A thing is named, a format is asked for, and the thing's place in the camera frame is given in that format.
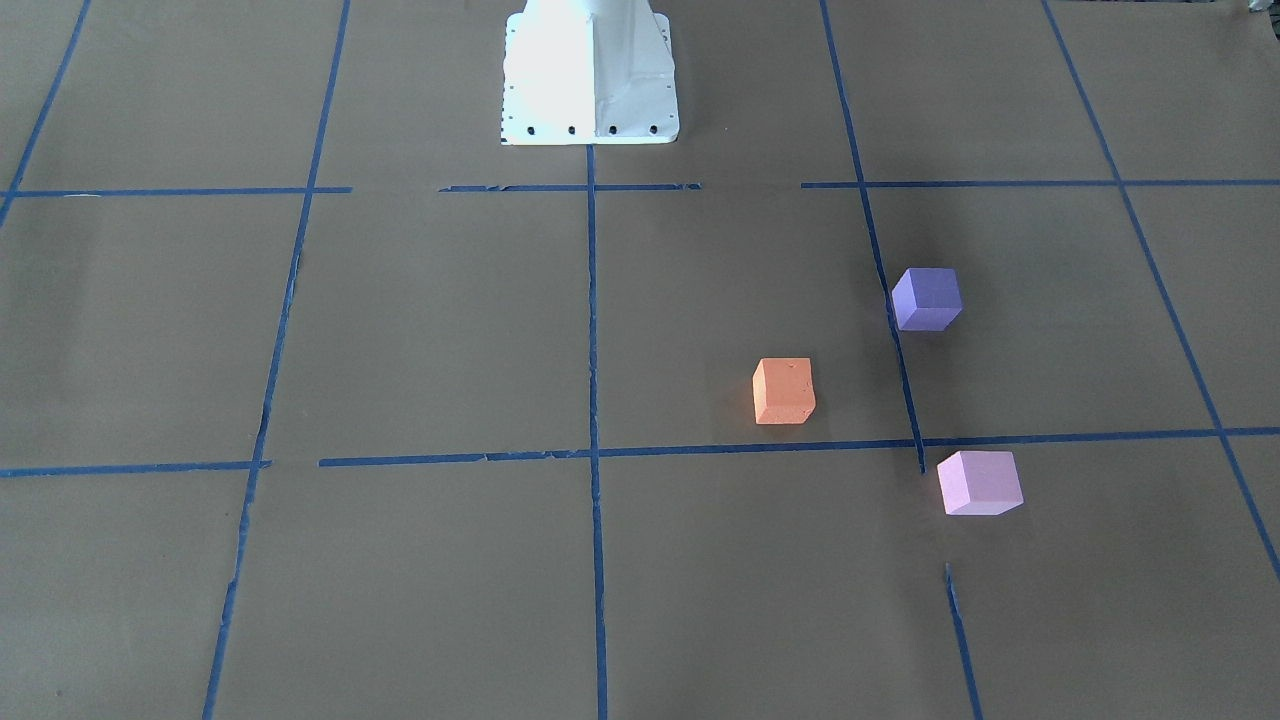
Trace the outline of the orange foam cube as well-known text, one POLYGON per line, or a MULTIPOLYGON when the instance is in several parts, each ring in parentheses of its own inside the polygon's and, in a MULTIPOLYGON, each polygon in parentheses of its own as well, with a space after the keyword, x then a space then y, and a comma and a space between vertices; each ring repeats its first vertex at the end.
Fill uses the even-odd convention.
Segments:
POLYGON ((763 357, 751 382, 756 424, 800 425, 817 409, 809 357, 763 357))

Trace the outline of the dark purple foam cube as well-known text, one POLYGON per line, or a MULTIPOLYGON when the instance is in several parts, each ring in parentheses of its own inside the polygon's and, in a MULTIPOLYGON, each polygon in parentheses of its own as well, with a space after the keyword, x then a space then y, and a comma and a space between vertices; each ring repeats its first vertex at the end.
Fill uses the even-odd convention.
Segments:
POLYGON ((890 299, 899 331, 946 331, 964 310, 952 268, 908 268, 890 299))

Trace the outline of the light pink foam cube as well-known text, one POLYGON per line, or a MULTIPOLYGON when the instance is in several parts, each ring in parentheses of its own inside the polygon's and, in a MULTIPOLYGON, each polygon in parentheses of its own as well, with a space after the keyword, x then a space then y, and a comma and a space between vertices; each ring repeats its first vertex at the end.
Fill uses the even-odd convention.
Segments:
POLYGON ((937 474, 951 516, 998 516, 1025 502, 1010 451, 957 451, 938 464, 937 474))

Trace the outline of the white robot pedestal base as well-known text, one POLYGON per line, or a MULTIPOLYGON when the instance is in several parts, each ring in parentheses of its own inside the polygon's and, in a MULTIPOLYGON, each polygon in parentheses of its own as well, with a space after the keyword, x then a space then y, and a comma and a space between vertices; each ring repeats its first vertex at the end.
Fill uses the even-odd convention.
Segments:
POLYGON ((649 1, 527 1, 506 19, 506 146, 673 143, 669 18, 649 1))

